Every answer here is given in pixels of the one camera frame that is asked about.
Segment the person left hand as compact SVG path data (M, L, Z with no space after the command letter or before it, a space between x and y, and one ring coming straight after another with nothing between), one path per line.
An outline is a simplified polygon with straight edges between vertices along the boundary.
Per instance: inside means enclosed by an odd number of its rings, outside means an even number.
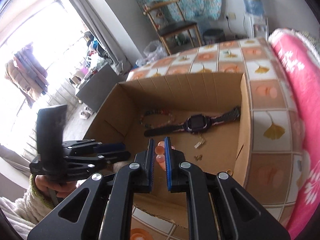
M49 190L56 191L58 198L66 198L76 189L77 181L69 181L65 184L59 184L50 181L46 176L37 175L35 177L35 185L37 189L44 195L49 197Z

